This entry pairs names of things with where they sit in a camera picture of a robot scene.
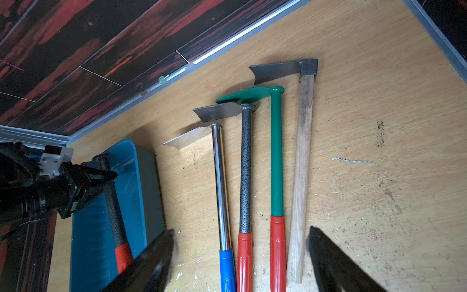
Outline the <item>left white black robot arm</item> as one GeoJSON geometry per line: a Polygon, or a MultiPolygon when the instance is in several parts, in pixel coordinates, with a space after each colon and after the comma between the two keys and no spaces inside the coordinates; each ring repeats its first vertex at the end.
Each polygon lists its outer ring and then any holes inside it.
{"type": "Polygon", "coordinates": [[[73,164],[73,149],[35,151],[21,142],[1,143],[1,224],[37,219],[57,210],[66,219],[89,205],[118,176],[73,164]]]}

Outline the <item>chrome hoe blue grip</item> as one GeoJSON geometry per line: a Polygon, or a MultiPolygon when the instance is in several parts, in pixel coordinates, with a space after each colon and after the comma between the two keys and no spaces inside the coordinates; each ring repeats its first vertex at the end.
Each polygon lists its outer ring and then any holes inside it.
{"type": "Polygon", "coordinates": [[[223,126],[218,123],[210,124],[205,127],[198,127],[164,144],[181,150],[204,136],[207,136],[209,133],[212,135],[218,230],[220,238],[220,284],[223,292],[235,292],[237,291],[237,277],[229,222],[222,127],[223,126]]]}

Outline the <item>teal plastic storage tray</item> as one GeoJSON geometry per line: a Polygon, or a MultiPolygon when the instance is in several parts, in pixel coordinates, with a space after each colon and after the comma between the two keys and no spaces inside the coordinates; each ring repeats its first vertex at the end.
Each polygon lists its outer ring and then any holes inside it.
{"type": "MultiPolygon", "coordinates": [[[[116,193],[133,257],[165,230],[153,152],[124,139],[106,150],[117,172],[116,193]]],[[[99,292],[117,275],[113,233],[104,195],[72,217],[72,292],[99,292]]]]}

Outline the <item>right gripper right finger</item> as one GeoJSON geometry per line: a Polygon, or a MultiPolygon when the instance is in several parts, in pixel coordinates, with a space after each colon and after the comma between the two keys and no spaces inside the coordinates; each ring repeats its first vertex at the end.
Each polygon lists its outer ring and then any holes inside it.
{"type": "Polygon", "coordinates": [[[308,252],[320,292],[383,292],[373,280],[319,228],[311,226],[308,252]]]}

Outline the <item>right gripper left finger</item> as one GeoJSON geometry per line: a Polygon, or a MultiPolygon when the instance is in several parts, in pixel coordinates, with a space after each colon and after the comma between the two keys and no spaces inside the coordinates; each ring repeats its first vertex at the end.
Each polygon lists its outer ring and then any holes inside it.
{"type": "Polygon", "coordinates": [[[163,292],[169,281],[174,250],[175,232],[165,230],[103,291],[163,292]]]}

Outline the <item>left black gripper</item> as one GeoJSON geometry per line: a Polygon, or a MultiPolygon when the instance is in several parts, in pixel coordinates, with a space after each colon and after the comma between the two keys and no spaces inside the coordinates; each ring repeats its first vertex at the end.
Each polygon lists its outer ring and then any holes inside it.
{"type": "Polygon", "coordinates": [[[21,202],[24,218],[48,210],[57,210],[61,218],[68,218],[118,177],[113,171],[73,164],[73,153],[71,148],[46,146],[39,158],[26,158],[21,163],[27,175],[21,202]]]}

